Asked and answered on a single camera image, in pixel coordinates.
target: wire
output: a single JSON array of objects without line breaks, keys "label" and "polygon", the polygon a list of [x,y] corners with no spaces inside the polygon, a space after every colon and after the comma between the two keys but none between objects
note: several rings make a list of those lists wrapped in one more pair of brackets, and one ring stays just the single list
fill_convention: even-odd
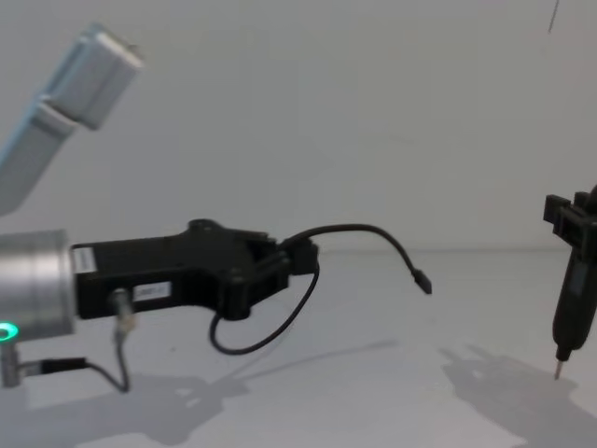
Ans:
[{"label": "wire", "polygon": [[399,243],[398,240],[389,232],[379,227],[371,226],[370,224],[339,224],[335,226],[323,226],[308,229],[282,241],[282,243],[280,244],[280,250],[286,250],[288,247],[294,245],[295,243],[301,240],[312,238],[317,235],[323,235],[327,233],[341,233],[347,231],[366,231],[381,236],[381,238],[385,239],[394,247],[395,250],[398,251],[402,259],[406,263],[407,267],[409,268],[409,271],[411,271],[412,273],[417,271],[414,265],[412,264],[412,261],[410,260],[409,254],[407,253],[406,249],[402,246],[402,244]]},{"label": "wire", "polygon": [[370,224],[339,224],[335,226],[323,226],[323,227],[315,227],[313,229],[308,229],[306,231],[302,231],[301,233],[297,233],[294,236],[282,241],[279,248],[280,250],[287,250],[288,248],[292,247],[292,245],[303,241],[305,239],[312,238],[317,235],[323,235],[326,233],[340,233],[340,232],[347,232],[347,231],[366,231],[369,233],[375,233],[376,235],[381,236],[385,241],[390,243],[392,247],[398,251],[402,259],[409,268],[410,273],[414,277],[414,281],[419,287],[423,290],[425,294],[432,293],[432,285],[431,280],[425,275],[425,273],[417,268],[415,268],[412,260],[409,257],[406,249],[402,246],[398,240],[392,236],[388,231],[381,229],[376,226],[371,226]]},{"label": "wire", "polygon": [[[392,245],[394,247],[395,250],[398,251],[398,253],[402,257],[402,259],[406,263],[407,267],[409,268],[410,273],[412,273],[412,276],[414,277],[414,280],[417,283],[417,285],[419,285],[419,287],[426,294],[431,294],[431,292],[432,292],[431,281],[429,280],[429,278],[427,278],[427,276],[424,274],[423,271],[420,271],[417,268],[415,268],[414,264],[412,263],[412,260],[409,257],[409,254],[407,253],[406,249],[402,246],[402,244],[399,243],[398,240],[394,236],[392,236],[389,232],[387,232],[384,229],[381,229],[379,227],[371,226],[369,224],[340,224],[340,225],[335,225],[335,226],[324,226],[324,227],[316,227],[313,229],[308,229],[306,231],[297,233],[296,235],[291,236],[290,238],[282,241],[280,243],[280,245],[278,246],[278,249],[281,251],[287,251],[287,250],[290,250],[293,245],[300,243],[304,240],[310,239],[314,236],[323,235],[323,234],[327,234],[327,233],[339,233],[339,232],[347,232],[347,231],[366,231],[366,232],[375,233],[375,234],[381,236],[381,238],[385,239],[388,243],[390,243],[390,245]],[[307,289],[307,292],[305,293],[303,298],[298,303],[297,307],[294,309],[292,314],[286,319],[286,321],[267,338],[261,340],[258,343],[255,343],[253,345],[245,347],[245,348],[225,347],[217,340],[217,335],[216,335],[217,325],[222,320],[222,316],[216,314],[216,315],[214,315],[214,318],[212,319],[212,322],[209,326],[210,343],[215,348],[215,350],[217,350],[218,352],[223,353],[224,355],[231,355],[231,356],[248,355],[250,353],[255,352],[256,350],[259,350],[260,348],[265,347],[267,344],[271,343],[277,337],[279,337],[282,333],[284,333],[288,329],[288,327],[290,327],[292,322],[297,318],[300,311],[305,306],[305,304],[311,297],[313,291],[315,290],[317,281],[319,280],[319,273],[320,273],[320,267],[319,267],[319,263],[318,263],[315,268],[315,272],[313,274],[313,279],[311,281],[311,284],[309,285],[309,288]]]},{"label": "wire", "polygon": [[307,301],[313,294],[313,291],[315,290],[315,287],[317,286],[317,281],[319,280],[320,271],[321,270],[319,268],[319,264],[317,264],[317,266],[315,268],[315,272],[313,273],[313,278],[311,280],[311,284],[307,288],[307,292],[305,292],[305,295],[302,297],[302,299],[300,300],[300,302],[298,303],[297,307],[294,309],[292,314],[286,319],[286,321],[280,327],[278,327],[278,329],[276,331],[274,331],[272,334],[270,334],[270,336],[268,336],[267,338],[264,338],[263,340],[261,340],[258,343],[254,343],[253,345],[249,345],[248,347],[245,347],[245,348],[225,347],[217,340],[217,335],[216,335],[217,325],[220,323],[220,320],[222,320],[222,316],[214,315],[214,318],[212,319],[212,323],[209,326],[209,340],[212,343],[212,346],[214,347],[214,349],[220,353],[223,353],[224,355],[241,356],[241,355],[248,355],[250,353],[256,352],[260,348],[263,348],[267,344],[273,342],[282,333],[284,333],[288,329],[288,327],[290,327],[290,325],[297,318],[300,311],[303,309],[303,307],[305,306],[305,304],[307,303]]},{"label": "wire", "polygon": [[120,370],[120,377],[122,378],[119,382],[111,373],[109,373],[102,366],[98,366],[92,362],[86,362],[85,367],[96,371],[102,375],[105,380],[110,383],[118,392],[126,394],[131,390],[131,378],[129,376],[129,368],[127,367],[127,361],[124,357],[124,338],[117,338],[116,341],[116,358],[118,360],[118,369]]},{"label": "wire", "polygon": [[549,23],[548,34],[550,35],[553,31],[553,25],[556,22],[556,16],[558,15],[558,8],[560,7],[560,0],[556,0],[556,6],[553,8],[553,14],[551,15],[551,22]]}]

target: white floor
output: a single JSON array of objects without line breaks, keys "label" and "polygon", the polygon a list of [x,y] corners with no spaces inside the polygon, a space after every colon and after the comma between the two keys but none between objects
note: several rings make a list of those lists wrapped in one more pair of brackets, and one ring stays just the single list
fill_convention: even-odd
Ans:
[{"label": "white floor", "polygon": [[[129,396],[93,372],[0,391],[2,448],[590,448],[597,446],[597,337],[554,382],[551,319],[565,252],[415,254],[425,296],[391,252],[322,257],[322,279],[281,343],[215,353],[211,313],[140,315]],[[308,279],[259,305],[222,339],[273,329]],[[22,347],[113,368],[110,319]]]}]

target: sticker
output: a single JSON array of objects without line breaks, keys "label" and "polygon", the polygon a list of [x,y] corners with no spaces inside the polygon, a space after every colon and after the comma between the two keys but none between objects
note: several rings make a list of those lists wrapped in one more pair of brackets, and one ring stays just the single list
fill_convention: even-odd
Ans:
[{"label": "sticker", "polygon": [[95,255],[93,248],[80,247],[73,249],[73,260],[75,262],[76,273],[95,273],[97,265],[95,264]]},{"label": "sticker", "polygon": [[133,299],[135,301],[151,301],[152,299],[164,299],[170,297],[172,285],[170,282],[151,283],[134,287]]}]

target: white wall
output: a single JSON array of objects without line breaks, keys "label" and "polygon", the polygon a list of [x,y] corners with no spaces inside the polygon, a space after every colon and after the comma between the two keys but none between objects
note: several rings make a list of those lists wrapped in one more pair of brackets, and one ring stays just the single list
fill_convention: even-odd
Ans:
[{"label": "white wall", "polygon": [[[101,21],[148,67],[0,231],[276,236],[366,221],[410,247],[556,245],[544,196],[597,183],[597,4],[20,0],[0,7],[0,135]],[[354,245],[353,240],[342,242]],[[365,245],[377,245],[367,239]]]}]

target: cable connector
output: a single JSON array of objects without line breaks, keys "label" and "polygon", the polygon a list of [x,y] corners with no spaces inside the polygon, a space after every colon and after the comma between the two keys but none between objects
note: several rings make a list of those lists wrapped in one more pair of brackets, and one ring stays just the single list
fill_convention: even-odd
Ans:
[{"label": "cable connector", "polygon": [[290,258],[290,272],[293,275],[305,275],[317,271],[319,247],[311,239],[298,240],[288,246],[285,252]]},{"label": "cable connector", "polygon": [[114,334],[115,341],[124,341],[137,325],[129,293],[126,289],[116,289],[112,293],[110,300],[116,309],[117,324]]},{"label": "cable connector", "polygon": [[431,280],[429,280],[429,277],[427,277],[423,271],[415,269],[412,271],[412,276],[414,277],[414,283],[419,285],[419,288],[422,289],[425,294],[429,295],[433,292]]},{"label": "cable connector", "polygon": [[61,371],[81,371],[87,369],[85,357],[65,357],[62,359],[42,359],[39,362],[39,374],[47,375]]}]

